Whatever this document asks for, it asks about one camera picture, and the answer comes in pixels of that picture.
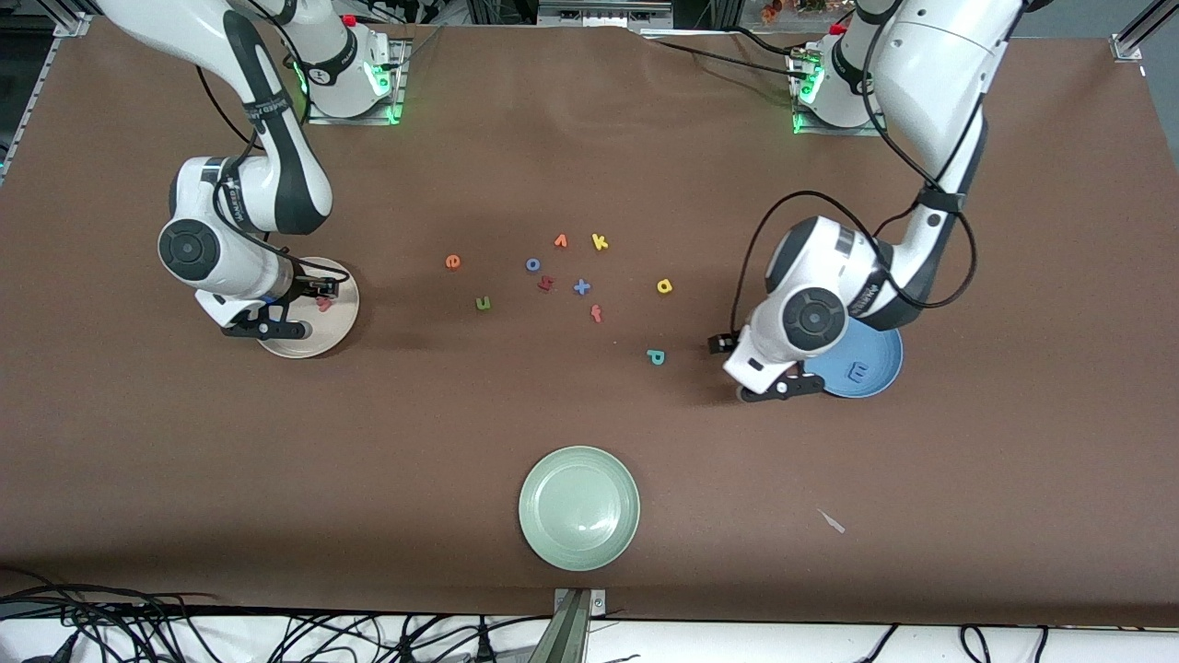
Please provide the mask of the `pale green plate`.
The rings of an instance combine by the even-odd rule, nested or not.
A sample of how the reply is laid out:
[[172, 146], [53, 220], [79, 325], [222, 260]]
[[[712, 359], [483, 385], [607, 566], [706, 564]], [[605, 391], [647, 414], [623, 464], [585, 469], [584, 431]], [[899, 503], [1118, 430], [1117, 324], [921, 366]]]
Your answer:
[[540, 559], [590, 572], [635, 538], [641, 500], [631, 471], [606, 449], [569, 446], [534, 462], [521, 488], [519, 529]]

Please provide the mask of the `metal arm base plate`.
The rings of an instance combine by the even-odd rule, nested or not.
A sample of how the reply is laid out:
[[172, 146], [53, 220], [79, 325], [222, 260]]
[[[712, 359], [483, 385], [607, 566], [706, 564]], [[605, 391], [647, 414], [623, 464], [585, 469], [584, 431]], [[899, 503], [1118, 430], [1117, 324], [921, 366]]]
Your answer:
[[371, 29], [358, 39], [356, 63], [332, 87], [312, 85], [309, 122], [320, 125], [391, 126], [402, 118], [414, 42]]
[[790, 50], [785, 60], [788, 71], [799, 76], [790, 83], [796, 134], [880, 134], [885, 119], [875, 97], [869, 97], [872, 117], [868, 117], [847, 80], [826, 67], [828, 55], [821, 42], [806, 42], [803, 50]]

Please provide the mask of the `grey metal box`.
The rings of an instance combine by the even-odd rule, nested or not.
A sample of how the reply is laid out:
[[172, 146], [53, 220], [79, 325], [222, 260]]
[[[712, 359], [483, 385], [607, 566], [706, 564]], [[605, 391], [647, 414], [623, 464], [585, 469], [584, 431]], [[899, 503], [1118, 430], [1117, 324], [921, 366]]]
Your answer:
[[671, 0], [538, 0], [542, 27], [624, 27], [673, 29]]

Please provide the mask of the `blue plate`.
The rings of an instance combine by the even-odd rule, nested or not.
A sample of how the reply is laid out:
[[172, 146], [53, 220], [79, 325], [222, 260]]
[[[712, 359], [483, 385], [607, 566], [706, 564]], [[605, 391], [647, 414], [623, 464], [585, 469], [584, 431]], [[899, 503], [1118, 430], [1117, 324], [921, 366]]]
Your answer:
[[[870, 366], [864, 383], [847, 378], [852, 362]], [[829, 352], [805, 362], [809, 373], [825, 380], [825, 390], [847, 399], [867, 399], [887, 390], [898, 378], [903, 365], [903, 343], [897, 329], [876, 332], [859, 320], [848, 320], [847, 332]]]

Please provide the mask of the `beige brown plate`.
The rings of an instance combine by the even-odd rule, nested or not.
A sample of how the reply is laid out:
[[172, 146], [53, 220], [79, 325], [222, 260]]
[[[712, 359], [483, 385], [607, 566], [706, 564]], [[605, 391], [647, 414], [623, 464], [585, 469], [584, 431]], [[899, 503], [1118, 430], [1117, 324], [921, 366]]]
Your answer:
[[310, 327], [307, 339], [261, 341], [261, 347], [281, 357], [315, 357], [342, 343], [357, 319], [358, 285], [349, 278], [340, 285], [332, 309], [325, 313], [320, 313], [317, 306], [303, 306], [302, 297], [286, 306], [286, 320], [299, 320]]

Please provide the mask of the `brown table cover sheet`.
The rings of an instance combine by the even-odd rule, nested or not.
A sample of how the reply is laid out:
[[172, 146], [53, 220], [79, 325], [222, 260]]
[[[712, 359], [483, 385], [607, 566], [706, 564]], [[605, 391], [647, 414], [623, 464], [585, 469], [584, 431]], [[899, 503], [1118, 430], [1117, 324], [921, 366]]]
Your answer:
[[[784, 193], [909, 205], [884, 143], [793, 134], [771, 76], [615, 27], [442, 29], [409, 87], [397, 126], [308, 127], [335, 206], [286, 244], [361, 302], [286, 360], [157, 255], [177, 168], [241, 149], [193, 68], [103, 20], [62, 42], [0, 186], [0, 564], [243, 608], [544, 613], [581, 585], [626, 618], [1179, 624], [1179, 171], [1106, 42], [1012, 42], [977, 277], [867, 400], [742, 403], [705, 343]], [[569, 446], [641, 500], [590, 572], [519, 529]]]

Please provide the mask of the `aluminium frame rail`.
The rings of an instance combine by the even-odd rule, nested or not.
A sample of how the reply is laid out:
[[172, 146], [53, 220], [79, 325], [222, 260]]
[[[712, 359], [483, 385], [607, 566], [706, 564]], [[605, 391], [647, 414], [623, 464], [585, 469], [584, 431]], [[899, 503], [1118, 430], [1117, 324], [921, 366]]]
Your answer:
[[1141, 47], [1179, 14], [1179, 0], [1150, 0], [1132, 20], [1109, 38], [1109, 50], [1117, 63], [1141, 63]]
[[0, 186], [62, 42], [88, 33], [100, 14], [92, 0], [0, 0]]

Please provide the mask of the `aluminium profile post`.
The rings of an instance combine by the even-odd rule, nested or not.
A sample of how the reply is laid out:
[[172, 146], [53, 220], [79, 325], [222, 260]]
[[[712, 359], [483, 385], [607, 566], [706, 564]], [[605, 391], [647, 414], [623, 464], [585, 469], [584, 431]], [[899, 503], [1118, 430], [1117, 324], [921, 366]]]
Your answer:
[[528, 663], [585, 663], [594, 600], [590, 587], [564, 590]]

